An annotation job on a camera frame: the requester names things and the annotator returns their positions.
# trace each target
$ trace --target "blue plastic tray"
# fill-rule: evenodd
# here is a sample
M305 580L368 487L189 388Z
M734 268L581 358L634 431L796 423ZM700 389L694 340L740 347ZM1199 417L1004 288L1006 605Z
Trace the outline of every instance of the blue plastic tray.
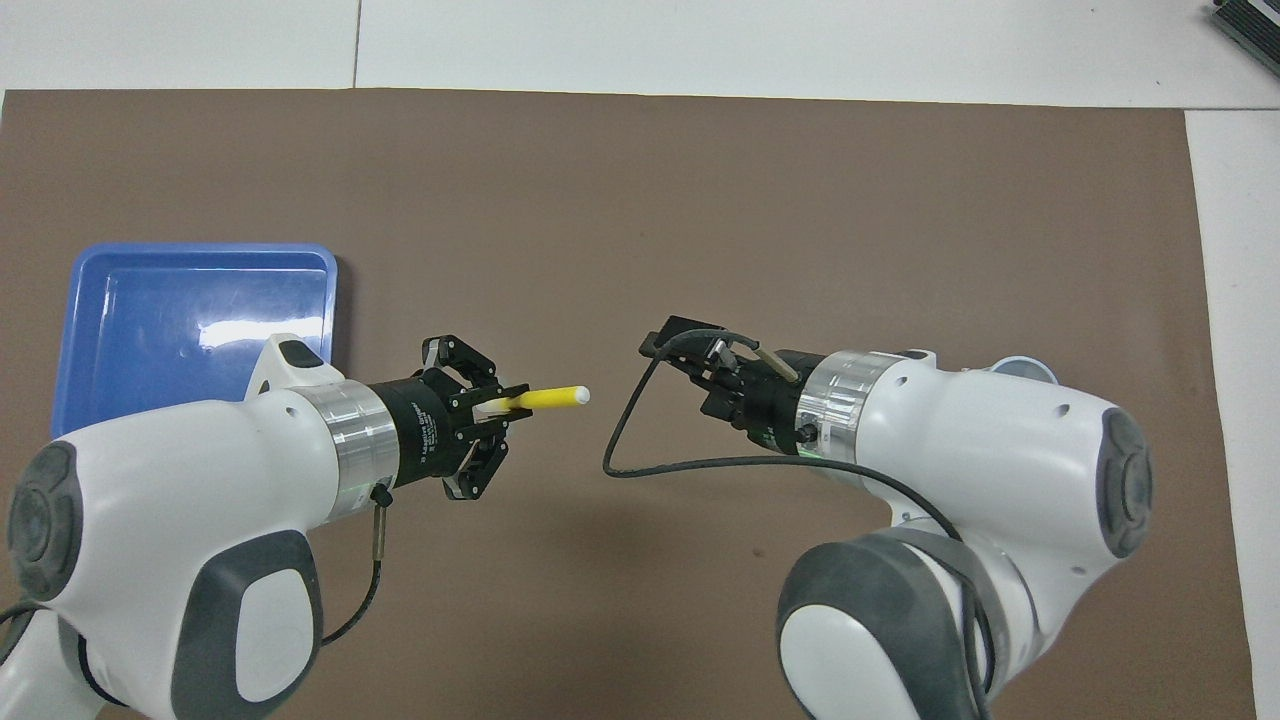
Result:
M338 264L319 245L109 243L72 270L52 437L196 400L241 400L264 341L325 361Z

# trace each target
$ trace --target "yellow marker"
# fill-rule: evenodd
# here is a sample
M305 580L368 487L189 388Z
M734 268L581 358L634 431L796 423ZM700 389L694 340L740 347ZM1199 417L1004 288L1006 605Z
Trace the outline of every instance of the yellow marker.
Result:
M516 397L499 397L489 402L476 405L480 413L497 415L511 410L545 410L548 407L573 407L586 405L591 400L591 391L584 386L554 387L549 389L531 389Z

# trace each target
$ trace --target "white floor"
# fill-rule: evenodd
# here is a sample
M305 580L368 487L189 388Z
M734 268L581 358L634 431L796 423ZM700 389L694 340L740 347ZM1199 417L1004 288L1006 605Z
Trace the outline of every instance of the white floor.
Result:
M4 88L465 87L1180 108L1258 717L1280 720L1280 78L1194 0L0 0Z

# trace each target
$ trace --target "robotic arm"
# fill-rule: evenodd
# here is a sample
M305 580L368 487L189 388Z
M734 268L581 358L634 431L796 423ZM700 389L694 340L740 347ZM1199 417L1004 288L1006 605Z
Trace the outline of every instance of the robotic arm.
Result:
M426 477L480 497L509 423L532 414L517 402L529 386L500 386L457 337L424 341L422 361L362 384L273 336L243 402L165 407L45 446L9 514L9 552L40 610L0 644L0 719L93 717L104 700L164 720L275 710L323 644L306 533L370 509L381 521L390 491Z
M640 352L707 392L701 413L785 456L605 471L801 464L888 502L892 527L806 552L783 584L778 657L819 720L986 717L1076 601L1147 534L1152 477L1120 407L1011 357L938 370L932 352L749 345L672 316Z

